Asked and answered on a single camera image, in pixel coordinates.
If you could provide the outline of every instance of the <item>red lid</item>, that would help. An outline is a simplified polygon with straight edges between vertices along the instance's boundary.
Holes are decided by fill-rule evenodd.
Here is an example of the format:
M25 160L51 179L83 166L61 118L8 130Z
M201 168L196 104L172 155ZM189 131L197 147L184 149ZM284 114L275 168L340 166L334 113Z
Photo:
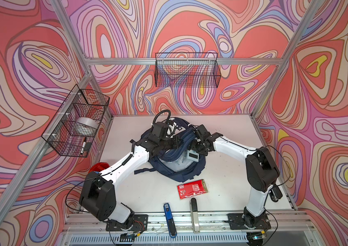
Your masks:
M107 169L109 167L110 167L110 165L108 165L107 162L98 162L95 165L93 165L93 167L91 167L89 172L101 172L104 169Z

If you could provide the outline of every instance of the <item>red pouch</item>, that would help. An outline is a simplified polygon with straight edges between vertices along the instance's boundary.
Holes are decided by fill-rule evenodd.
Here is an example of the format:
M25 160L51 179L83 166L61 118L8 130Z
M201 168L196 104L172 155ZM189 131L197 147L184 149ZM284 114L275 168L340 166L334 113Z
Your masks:
M207 193L207 186L204 180L197 180L186 184L177 185L180 199Z

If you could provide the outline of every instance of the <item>psychedelic wall pattern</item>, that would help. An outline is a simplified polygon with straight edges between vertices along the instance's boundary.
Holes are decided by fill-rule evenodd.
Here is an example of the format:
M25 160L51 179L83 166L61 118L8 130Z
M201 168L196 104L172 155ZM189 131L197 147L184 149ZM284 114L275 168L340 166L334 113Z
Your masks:
M308 1L72 1L65 7L87 57L217 52L281 57ZM221 66L218 89L156 88L154 66L97 65L113 114L250 113L275 66Z
M154 115L163 109L175 114L250 113L275 66L230 65L218 88L156 87L154 69L96 65L93 73L102 92L111 98L114 115Z
M83 74L49 2L0 1L0 195ZM63 193L84 178L106 126L88 158L48 150L2 223L0 245L54 243L69 213Z
M257 122L297 206L348 245L348 1L324 2Z
M213 50L219 57L248 58L281 57L308 5L306 0L77 0L65 7L87 57ZM266 37L273 38L265 42Z

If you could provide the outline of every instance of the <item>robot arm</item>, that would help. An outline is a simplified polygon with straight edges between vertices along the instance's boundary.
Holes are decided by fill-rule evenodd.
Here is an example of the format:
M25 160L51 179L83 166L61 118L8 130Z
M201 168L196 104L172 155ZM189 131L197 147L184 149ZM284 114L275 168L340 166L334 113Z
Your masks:
M150 132L138 142L132 143L132 151L117 163L101 171L91 172L85 178L79 204L100 221L116 220L129 228L134 212L115 198L119 184L140 165L159 151L175 149L181 142L173 136L169 117L166 123L156 122ZM203 125L195 128L196 139L190 149L207 155L209 151L225 153L246 163L247 177L251 185L249 202L244 208L245 224L251 228L264 215L267 195L279 177L279 170L269 150L265 147L254 149L229 140L219 133L210 134Z
M213 146L217 152L225 153L239 161L245 160L251 191L248 204L244 208L244 220L248 227L253 227L265 213L264 205L270 190L274 188L275 193L280 193L277 196L282 197L275 184L280 175L279 169L265 147L254 149L231 141L225 136L217 138Z

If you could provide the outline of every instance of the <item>wire basket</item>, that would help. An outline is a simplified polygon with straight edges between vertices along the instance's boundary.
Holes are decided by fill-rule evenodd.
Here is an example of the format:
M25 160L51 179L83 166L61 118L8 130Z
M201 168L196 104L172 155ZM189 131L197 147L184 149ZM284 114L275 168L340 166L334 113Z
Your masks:
M156 87L217 88L221 71L217 53L155 53Z
M58 125L48 138L44 138L44 134L42 137L59 155L87 157L109 100L108 96L100 92L78 88L77 95ZM91 119L97 127L78 122L81 117Z

